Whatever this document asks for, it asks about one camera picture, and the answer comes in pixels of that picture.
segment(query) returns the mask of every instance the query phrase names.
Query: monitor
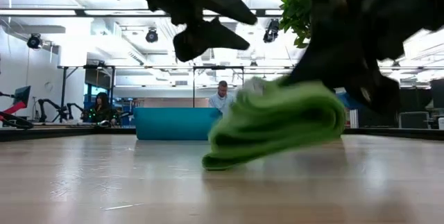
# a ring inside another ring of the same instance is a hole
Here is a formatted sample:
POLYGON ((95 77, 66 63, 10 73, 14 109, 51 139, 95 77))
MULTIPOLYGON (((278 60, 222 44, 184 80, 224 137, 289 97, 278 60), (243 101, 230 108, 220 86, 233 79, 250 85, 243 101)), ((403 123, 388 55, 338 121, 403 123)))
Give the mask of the monitor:
POLYGON ((31 92, 31 86, 22 87, 15 90, 14 104, 23 102, 28 107, 29 94, 31 92))

